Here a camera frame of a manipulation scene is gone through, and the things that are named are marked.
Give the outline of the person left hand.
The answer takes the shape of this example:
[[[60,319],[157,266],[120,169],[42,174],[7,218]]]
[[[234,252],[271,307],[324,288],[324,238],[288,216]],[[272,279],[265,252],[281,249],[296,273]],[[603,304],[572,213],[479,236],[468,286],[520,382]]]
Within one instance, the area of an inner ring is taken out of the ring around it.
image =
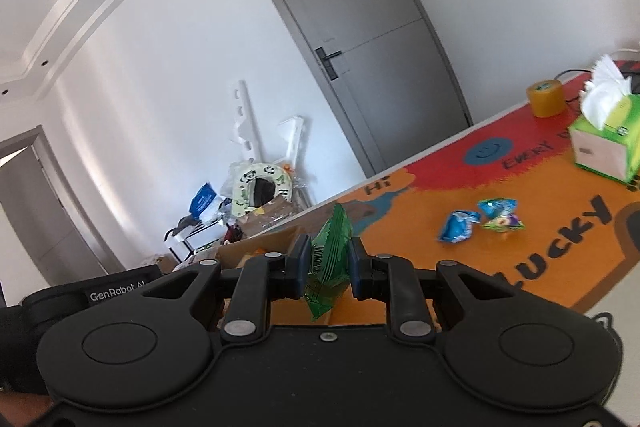
[[[2,426],[25,427],[47,413],[53,405],[48,395],[21,392],[0,392]]]

